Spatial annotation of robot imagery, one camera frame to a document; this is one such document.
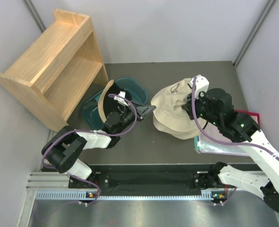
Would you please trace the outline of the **beige smile logo bucket hat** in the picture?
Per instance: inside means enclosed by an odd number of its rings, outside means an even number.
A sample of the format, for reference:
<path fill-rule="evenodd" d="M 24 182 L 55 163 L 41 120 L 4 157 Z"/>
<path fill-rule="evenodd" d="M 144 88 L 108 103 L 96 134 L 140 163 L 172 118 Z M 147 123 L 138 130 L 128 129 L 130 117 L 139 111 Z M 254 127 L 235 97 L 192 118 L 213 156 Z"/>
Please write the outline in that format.
<path fill-rule="evenodd" d="M 156 106 L 154 116 L 161 123 L 172 121 L 187 121 L 188 115 L 182 108 L 191 94 L 188 83 L 191 78 L 185 78 L 173 85 L 160 90 L 152 99 L 151 104 Z"/>

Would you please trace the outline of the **black hat tan brim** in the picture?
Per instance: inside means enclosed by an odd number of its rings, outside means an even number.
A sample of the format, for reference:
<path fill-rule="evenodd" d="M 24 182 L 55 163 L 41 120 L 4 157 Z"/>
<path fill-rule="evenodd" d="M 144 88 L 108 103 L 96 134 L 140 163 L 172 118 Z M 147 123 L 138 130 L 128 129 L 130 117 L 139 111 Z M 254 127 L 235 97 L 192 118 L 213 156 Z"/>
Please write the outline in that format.
<path fill-rule="evenodd" d="M 125 98 L 127 100 L 132 100 L 130 92 L 120 88 L 114 80 L 110 80 L 105 89 L 102 91 L 98 100 L 98 113 L 103 123 L 106 122 L 106 117 L 111 112 L 118 112 L 121 114 L 125 111 L 125 106 L 119 104 L 114 98 L 108 96 L 109 94 L 118 95 L 120 91 L 125 92 Z"/>

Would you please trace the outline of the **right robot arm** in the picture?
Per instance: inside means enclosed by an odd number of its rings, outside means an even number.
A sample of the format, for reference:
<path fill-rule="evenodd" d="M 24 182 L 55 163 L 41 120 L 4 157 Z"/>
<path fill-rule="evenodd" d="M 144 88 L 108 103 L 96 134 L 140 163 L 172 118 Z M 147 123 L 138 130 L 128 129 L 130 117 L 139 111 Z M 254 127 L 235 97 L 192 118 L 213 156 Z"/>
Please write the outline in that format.
<path fill-rule="evenodd" d="M 182 108 L 199 131 L 215 143 L 239 147 L 264 172 L 250 174 L 217 162 L 204 175 L 204 187 L 233 186 L 263 200 L 279 213 L 279 152 L 269 143 L 260 125 L 248 114 L 234 110 L 231 95 L 221 88 L 191 90 Z"/>

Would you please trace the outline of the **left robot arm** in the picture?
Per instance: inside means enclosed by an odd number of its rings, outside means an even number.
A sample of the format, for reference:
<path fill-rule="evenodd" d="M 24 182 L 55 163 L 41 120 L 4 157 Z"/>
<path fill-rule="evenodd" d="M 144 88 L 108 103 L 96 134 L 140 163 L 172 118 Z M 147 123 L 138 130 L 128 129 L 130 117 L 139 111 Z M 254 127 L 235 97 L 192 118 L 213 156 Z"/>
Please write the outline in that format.
<path fill-rule="evenodd" d="M 83 150 L 112 148 L 120 136 L 128 133 L 136 122 L 142 121 L 156 109 L 154 105 L 140 105 L 131 101 L 127 105 L 117 104 L 114 110 L 104 110 L 106 116 L 101 130 L 74 130 L 70 126 L 62 128 L 42 149 L 42 159 L 50 163 L 60 174 L 79 179 L 84 187 L 95 183 L 91 168 L 79 159 Z"/>

